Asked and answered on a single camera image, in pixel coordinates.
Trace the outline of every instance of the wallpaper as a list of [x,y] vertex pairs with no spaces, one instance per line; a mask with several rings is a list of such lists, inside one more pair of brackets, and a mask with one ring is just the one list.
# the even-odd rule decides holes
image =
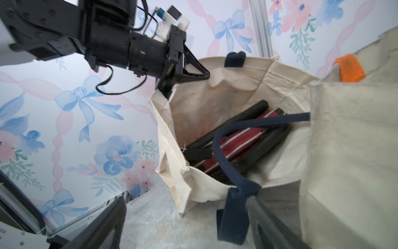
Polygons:
[[324,77],[334,61],[398,25],[396,0],[265,0],[273,55]]
[[[186,44],[197,58],[258,56],[248,0],[148,0],[150,11],[171,3],[191,21]],[[137,11],[136,26],[143,22]],[[152,22],[146,35],[155,29]],[[102,90],[120,92],[142,80],[114,70]],[[157,122],[147,104],[155,79],[108,96],[95,86],[109,74],[95,73],[78,54],[0,67],[0,169],[53,229],[126,190],[134,198],[161,182]]]

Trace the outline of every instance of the blue bow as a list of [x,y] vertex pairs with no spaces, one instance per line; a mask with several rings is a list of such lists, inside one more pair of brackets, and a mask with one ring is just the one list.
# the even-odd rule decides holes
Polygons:
[[67,205],[73,202],[74,198],[72,194],[66,189],[61,189],[60,191],[55,193],[54,198],[52,200],[47,201],[47,203],[44,205],[39,205],[39,211],[43,216],[46,216],[47,213],[50,211],[51,216],[57,222],[58,227],[60,227],[63,224],[65,224],[65,217],[61,213],[55,211],[53,208],[56,207],[59,211],[70,214],[75,217],[79,217],[87,211],[88,207],[85,208],[60,207],[62,205]]
[[[87,121],[87,125],[80,132],[79,142],[83,141],[83,139],[90,142],[90,131],[88,127],[94,122],[94,112],[88,104],[83,102],[83,99],[86,99],[92,106],[109,117],[124,120],[123,117],[115,113],[115,111],[120,109],[121,105],[108,105],[90,99],[90,97],[103,96],[103,94],[97,92],[96,90],[96,85],[98,85],[100,82],[100,78],[92,75],[86,78],[83,83],[83,87],[78,87],[74,92],[64,91],[55,97],[55,102],[57,102],[58,106],[66,112],[75,108],[76,104],[79,102],[80,110],[83,112],[83,115]],[[105,91],[103,86],[100,86],[99,89]]]
[[226,22],[219,21],[213,26],[213,34],[216,39],[221,39],[224,37],[226,33],[226,43],[228,45],[228,53],[231,53],[234,50],[234,39],[232,38],[229,30],[231,30],[232,34],[234,34],[235,39],[238,43],[249,53],[252,50],[249,48],[248,44],[252,42],[253,39],[246,38],[238,34],[235,29],[244,29],[245,28],[245,16],[242,10],[235,11],[234,15],[231,19],[228,19]]

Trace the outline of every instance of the screw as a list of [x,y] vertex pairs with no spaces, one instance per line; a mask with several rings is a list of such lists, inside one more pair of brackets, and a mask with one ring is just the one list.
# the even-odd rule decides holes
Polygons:
[[12,11],[12,10],[8,11],[8,12],[7,12],[7,15],[8,15],[8,17],[11,18],[11,19],[14,18],[14,11]]
[[23,17],[24,17],[26,20],[29,20],[29,19],[30,19],[30,15],[29,15],[29,13],[27,13],[27,12],[25,12],[25,13],[23,14]]

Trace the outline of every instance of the black cable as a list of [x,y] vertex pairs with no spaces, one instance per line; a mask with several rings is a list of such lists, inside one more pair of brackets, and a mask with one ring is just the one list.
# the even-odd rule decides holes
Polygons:
[[145,21],[144,21],[143,25],[139,28],[129,27],[129,29],[132,31],[141,31],[145,27],[146,21],[148,19],[148,5],[146,4],[146,0],[141,0],[141,3],[142,3],[142,6],[144,6],[143,11],[144,11],[144,15],[145,15]]
[[106,79],[105,81],[99,83],[99,84],[96,86],[96,90],[97,90],[99,93],[102,93],[102,94],[105,94],[105,95],[120,95],[120,94],[124,94],[124,93],[126,93],[126,92],[130,92],[130,91],[132,91],[132,90],[135,90],[135,89],[137,89],[138,87],[142,86],[142,85],[145,83],[146,78],[148,77],[147,75],[145,75],[145,79],[144,79],[140,84],[136,85],[135,87],[133,87],[133,88],[131,88],[130,90],[127,90],[127,91],[125,91],[125,92],[111,92],[111,93],[103,92],[103,91],[101,91],[98,87],[108,84],[108,82],[111,80],[111,78],[112,78],[112,76],[113,76],[113,68],[112,68],[111,66],[109,66],[109,65],[106,65],[106,67],[108,67],[108,68],[111,69],[111,71],[112,71],[111,76],[109,76],[108,79]]
[[155,35],[156,35],[156,30],[158,30],[158,27],[159,27],[158,21],[154,18],[155,13],[156,13],[156,10],[153,11],[152,15],[149,15],[149,16],[151,17],[151,19],[149,20],[148,25],[145,27],[144,32],[142,33],[143,35],[145,34],[146,30],[148,29],[148,27],[149,27],[149,25],[150,25],[150,22],[151,22],[152,19],[153,19],[153,20],[156,22],[156,29],[155,29],[155,31],[154,31],[153,36],[151,37],[152,39],[155,37]]

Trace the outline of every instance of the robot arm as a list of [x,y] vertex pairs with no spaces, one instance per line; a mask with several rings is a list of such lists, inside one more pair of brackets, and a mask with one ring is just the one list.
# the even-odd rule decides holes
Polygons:
[[[137,0],[80,0],[78,6],[64,0],[0,2],[0,57],[7,65],[79,53],[95,71],[113,65],[156,77],[156,88],[164,95],[177,82],[210,77],[184,45],[181,28],[187,24],[173,18],[181,16],[173,6],[158,14],[164,20],[159,25],[161,42],[135,32]],[[147,16],[146,0],[142,3]],[[202,74],[189,73],[188,64]]]

